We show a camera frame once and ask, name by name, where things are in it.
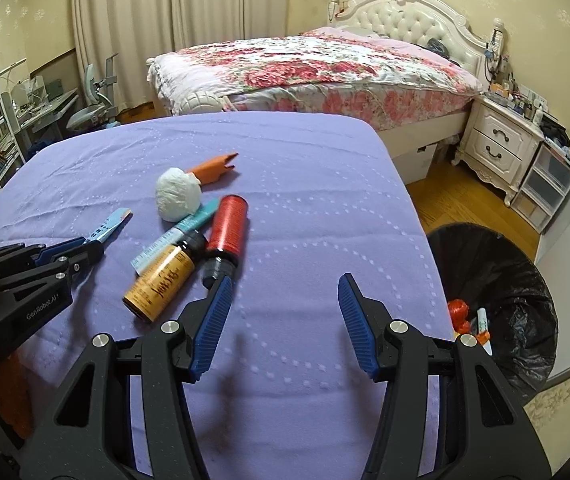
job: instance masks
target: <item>trash can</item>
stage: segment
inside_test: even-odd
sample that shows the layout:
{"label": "trash can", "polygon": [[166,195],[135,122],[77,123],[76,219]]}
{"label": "trash can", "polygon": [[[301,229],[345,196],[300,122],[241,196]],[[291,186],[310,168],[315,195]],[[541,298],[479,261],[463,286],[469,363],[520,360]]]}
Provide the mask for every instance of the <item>trash can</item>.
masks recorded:
{"label": "trash can", "polygon": [[556,358],[558,320],[545,280],[523,251],[491,229],[456,223],[427,238],[445,297],[465,301],[470,319],[485,307],[494,362],[526,404]]}

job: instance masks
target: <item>drawer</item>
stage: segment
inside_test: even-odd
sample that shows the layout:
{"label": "drawer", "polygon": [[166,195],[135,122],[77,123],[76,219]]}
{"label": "drawer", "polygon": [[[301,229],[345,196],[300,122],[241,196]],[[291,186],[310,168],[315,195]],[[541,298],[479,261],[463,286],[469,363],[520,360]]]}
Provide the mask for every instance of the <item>drawer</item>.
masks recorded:
{"label": "drawer", "polygon": [[521,165],[520,158],[515,157],[503,146],[477,130],[472,130],[470,133],[470,140],[465,147],[465,152],[488,167],[492,173],[497,174],[507,184],[512,183]]}
{"label": "drawer", "polygon": [[531,136],[518,126],[509,126],[507,120],[494,110],[481,106],[474,127],[494,140],[518,158],[523,158],[530,145]]}

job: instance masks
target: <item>bed frame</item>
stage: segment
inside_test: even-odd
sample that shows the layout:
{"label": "bed frame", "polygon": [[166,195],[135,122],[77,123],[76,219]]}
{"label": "bed frame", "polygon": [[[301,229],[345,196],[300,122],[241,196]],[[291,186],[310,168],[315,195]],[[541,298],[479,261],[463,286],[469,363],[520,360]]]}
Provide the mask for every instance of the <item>bed frame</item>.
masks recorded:
{"label": "bed frame", "polygon": [[[426,46],[431,38],[443,42],[450,57],[487,83],[485,50],[487,44],[470,32],[468,19],[440,0],[350,0],[345,9],[341,0],[330,0],[327,12],[329,27],[362,29],[393,40]],[[502,20],[494,20],[494,28],[504,31]],[[461,134],[469,110],[408,124],[378,132],[391,158],[410,153],[428,144]]]}

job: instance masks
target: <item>floral bedspread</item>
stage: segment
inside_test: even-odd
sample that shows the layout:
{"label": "floral bedspread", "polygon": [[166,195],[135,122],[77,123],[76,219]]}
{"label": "floral bedspread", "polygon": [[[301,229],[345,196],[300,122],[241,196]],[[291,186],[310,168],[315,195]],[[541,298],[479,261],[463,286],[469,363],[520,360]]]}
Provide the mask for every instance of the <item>floral bedspread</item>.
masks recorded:
{"label": "floral bedspread", "polygon": [[480,92],[472,74],[418,46],[327,28],[164,54],[148,79],[175,115],[206,91],[225,110],[340,114],[378,131],[460,110]]}

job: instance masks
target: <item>headboard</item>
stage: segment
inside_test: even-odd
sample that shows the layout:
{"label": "headboard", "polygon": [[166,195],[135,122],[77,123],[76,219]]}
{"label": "headboard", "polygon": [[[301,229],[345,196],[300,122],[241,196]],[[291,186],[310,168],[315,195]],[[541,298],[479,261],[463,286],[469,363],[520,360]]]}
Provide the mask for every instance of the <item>headboard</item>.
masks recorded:
{"label": "headboard", "polygon": [[[328,25],[358,27],[393,40],[426,46],[431,38],[443,41],[450,57],[486,83],[486,42],[472,34],[468,19],[440,0],[350,0],[340,10],[340,0],[330,0]],[[502,20],[494,28],[505,33]]]}

